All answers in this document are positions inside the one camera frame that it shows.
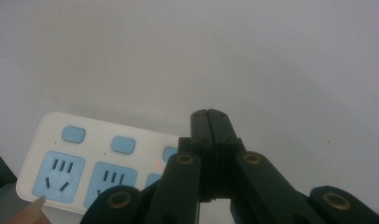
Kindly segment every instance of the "white power strip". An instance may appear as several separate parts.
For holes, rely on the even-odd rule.
[[[53,112],[46,115],[21,169],[26,201],[85,214],[98,194],[116,185],[139,190],[163,173],[178,136]]]

